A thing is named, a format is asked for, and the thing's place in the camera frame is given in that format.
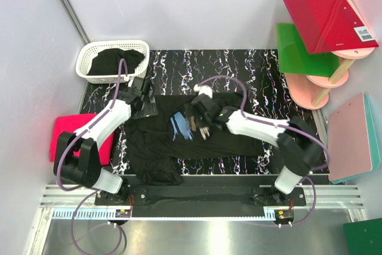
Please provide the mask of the black printed t-shirt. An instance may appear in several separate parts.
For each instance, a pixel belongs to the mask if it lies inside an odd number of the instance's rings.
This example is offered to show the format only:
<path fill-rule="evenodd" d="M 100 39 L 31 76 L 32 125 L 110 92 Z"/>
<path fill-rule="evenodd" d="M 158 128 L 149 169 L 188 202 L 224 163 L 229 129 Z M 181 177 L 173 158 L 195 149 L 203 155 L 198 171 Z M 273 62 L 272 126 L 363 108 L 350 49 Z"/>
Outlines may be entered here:
<path fill-rule="evenodd" d="M 263 159 L 260 140 L 210 128 L 204 139 L 187 127 L 184 109 L 193 95 L 155 96 L 155 116 L 125 125 L 127 159 L 145 185 L 179 185 L 183 175 L 255 172 Z"/>

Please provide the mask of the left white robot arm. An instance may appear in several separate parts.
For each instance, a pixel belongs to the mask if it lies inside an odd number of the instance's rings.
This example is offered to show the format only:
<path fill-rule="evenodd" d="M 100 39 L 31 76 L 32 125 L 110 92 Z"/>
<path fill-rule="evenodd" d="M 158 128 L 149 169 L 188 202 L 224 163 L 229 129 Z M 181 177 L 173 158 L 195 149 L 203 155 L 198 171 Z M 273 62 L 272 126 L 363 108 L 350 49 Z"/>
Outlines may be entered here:
<path fill-rule="evenodd" d="M 118 91 L 107 106 L 90 122 L 70 133 L 62 132 L 57 139 L 54 174 L 64 191 L 62 181 L 76 183 L 97 192 L 107 193 L 112 200 L 129 199 L 128 181 L 105 170 L 100 163 L 100 148 L 124 122 L 158 114 L 152 83 L 135 77 L 126 91 Z"/>

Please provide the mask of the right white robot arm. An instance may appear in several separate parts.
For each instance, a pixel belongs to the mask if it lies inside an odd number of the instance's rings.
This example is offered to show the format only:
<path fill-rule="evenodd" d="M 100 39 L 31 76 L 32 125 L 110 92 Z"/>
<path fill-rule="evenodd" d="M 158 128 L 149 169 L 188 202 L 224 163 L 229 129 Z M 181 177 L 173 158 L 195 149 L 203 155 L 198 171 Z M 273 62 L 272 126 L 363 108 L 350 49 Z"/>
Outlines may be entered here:
<path fill-rule="evenodd" d="M 240 107 L 218 105 L 212 88 L 194 87 L 196 97 L 186 108 L 188 129 L 197 131 L 204 140 L 211 136 L 212 127 L 226 133 L 261 140 L 278 148 L 284 166 L 272 186 L 270 197 L 280 202 L 289 198 L 297 184 L 318 165 L 325 145 L 299 117 L 290 120 L 267 119 L 244 111 Z"/>

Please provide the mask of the black marble pattern mat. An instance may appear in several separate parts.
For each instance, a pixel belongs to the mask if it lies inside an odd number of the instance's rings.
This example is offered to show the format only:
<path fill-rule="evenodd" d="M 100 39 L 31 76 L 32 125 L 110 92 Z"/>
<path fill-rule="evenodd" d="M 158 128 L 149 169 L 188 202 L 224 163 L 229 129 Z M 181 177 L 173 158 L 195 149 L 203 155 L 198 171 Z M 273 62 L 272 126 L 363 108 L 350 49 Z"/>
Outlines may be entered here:
<path fill-rule="evenodd" d="M 326 134 L 319 112 L 295 104 L 283 74 L 278 69 L 278 53 L 269 49 L 249 50 L 152 50 L 147 75 L 161 95 L 191 94 L 194 85 L 216 75 L 227 75 L 242 81 L 249 95 L 249 111 L 274 119 L 302 117 L 316 136 Z M 217 159 L 173 159 L 182 175 L 276 174 L 282 158 L 268 143 L 260 145 L 255 156 Z"/>

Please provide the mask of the black shirt in basket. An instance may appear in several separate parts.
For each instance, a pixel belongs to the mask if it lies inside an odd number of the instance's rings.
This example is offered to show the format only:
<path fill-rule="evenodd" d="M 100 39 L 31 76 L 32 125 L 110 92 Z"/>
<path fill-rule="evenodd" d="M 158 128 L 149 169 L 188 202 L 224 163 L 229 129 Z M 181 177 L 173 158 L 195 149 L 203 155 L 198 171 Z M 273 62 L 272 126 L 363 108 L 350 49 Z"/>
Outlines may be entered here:
<path fill-rule="evenodd" d="M 135 72 L 138 65 L 145 59 L 145 56 L 136 50 L 105 49 L 92 59 L 87 75 L 117 75 L 121 59 L 126 61 L 128 73 L 131 74 Z"/>

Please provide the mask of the white plastic laundry basket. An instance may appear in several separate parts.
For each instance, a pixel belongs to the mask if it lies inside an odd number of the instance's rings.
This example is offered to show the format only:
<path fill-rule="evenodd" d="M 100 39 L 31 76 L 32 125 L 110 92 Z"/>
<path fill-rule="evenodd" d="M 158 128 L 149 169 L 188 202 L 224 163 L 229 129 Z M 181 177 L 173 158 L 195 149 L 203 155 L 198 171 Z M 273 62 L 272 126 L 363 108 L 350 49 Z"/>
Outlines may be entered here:
<path fill-rule="evenodd" d="M 150 48 L 149 44 L 142 40 L 96 41 L 85 45 L 79 52 L 76 61 L 75 70 L 77 75 L 86 79 L 91 84 L 116 83 L 118 78 L 117 73 L 115 75 L 110 73 L 105 75 L 88 74 L 92 66 L 93 58 L 95 58 L 101 51 L 112 48 L 118 48 L 125 51 L 133 49 L 145 56 L 134 71 L 128 68 L 128 75 L 124 75 L 121 78 L 121 83 L 129 82 L 133 77 L 144 78 L 146 76 L 147 67 L 149 65 Z"/>

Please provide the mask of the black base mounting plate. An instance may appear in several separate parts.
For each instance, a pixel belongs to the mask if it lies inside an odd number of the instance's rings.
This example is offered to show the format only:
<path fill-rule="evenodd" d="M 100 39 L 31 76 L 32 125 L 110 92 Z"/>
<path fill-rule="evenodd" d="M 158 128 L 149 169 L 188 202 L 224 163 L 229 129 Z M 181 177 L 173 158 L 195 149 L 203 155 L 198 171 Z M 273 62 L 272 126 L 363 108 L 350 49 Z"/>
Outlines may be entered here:
<path fill-rule="evenodd" d="M 185 176 L 177 186 L 140 184 L 128 176 L 129 199 L 114 199 L 102 192 L 99 206 L 121 209 L 133 205 L 135 220 L 273 220 L 275 209 L 305 207 L 302 188 L 283 195 L 274 187 L 276 176 Z"/>

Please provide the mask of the green plastic sheet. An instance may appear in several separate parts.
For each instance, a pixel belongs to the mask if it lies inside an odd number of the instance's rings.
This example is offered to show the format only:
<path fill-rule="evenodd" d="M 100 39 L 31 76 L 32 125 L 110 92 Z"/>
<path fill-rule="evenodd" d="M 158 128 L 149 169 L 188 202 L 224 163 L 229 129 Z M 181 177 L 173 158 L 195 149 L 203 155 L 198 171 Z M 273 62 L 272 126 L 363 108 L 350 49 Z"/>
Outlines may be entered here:
<path fill-rule="evenodd" d="M 276 34 L 281 73 L 330 77 L 339 67 L 333 53 L 309 54 L 294 24 L 278 23 Z"/>

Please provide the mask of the pink wooden tiered shelf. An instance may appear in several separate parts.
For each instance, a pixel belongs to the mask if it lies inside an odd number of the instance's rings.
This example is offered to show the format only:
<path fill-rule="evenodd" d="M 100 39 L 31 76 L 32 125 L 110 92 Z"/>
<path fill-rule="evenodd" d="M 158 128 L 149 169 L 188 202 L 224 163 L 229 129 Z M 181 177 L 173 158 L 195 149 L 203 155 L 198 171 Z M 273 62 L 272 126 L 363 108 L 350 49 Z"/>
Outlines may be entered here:
<path fill-rule="evenodd" d="M 355 61 L 367 57 L 375 49 L 364 48 L 329 52 L 336 55 L 340 62 L 339 67 L 330 77 L 283 73 L 291 98 L 297 105 L 305 109 L 315 110 L 322 108 L 329 100 L 329 92 L 347 81 L 351 65 Z"/>

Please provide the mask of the red plastic folder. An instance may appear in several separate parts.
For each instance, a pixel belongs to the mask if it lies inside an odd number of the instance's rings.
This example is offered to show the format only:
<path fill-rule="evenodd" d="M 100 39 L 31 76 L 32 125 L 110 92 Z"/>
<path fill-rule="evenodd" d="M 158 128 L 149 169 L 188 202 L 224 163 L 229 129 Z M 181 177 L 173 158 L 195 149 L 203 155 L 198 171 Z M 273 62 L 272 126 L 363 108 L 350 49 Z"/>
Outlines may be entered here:
<path fill-rule="evenodd" d="M 310 54 L 377 48 L 350 0 L 283 0 Z"/>

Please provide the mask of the dark green board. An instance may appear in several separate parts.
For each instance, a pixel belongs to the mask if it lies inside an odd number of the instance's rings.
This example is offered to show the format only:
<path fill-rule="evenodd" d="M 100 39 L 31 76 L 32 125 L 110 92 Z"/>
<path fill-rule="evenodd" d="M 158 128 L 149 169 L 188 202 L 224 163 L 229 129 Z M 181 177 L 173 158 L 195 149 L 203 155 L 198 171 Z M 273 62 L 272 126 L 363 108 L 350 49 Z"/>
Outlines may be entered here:
<path fill-rule="evenodd" d="M 349 254 L 382 254 L 381 219 L 345 223 L 343 229 Z"/>

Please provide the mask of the aluminium rail frame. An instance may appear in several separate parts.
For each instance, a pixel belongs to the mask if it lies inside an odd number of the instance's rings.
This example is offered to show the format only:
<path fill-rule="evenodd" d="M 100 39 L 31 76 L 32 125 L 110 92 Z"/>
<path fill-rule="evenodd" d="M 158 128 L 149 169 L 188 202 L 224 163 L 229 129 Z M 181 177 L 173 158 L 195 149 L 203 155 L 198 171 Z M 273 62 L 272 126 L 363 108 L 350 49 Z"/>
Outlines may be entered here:
<path fill-rule="evenodd" d="M 99 206 L 100 193 L 48 185 L 29 254 L 346 254 L 343 225 L 366 220 L 354 185 L 305 184 L 305 207 L 273 220 L 135 220 L 133 205 Z"/>

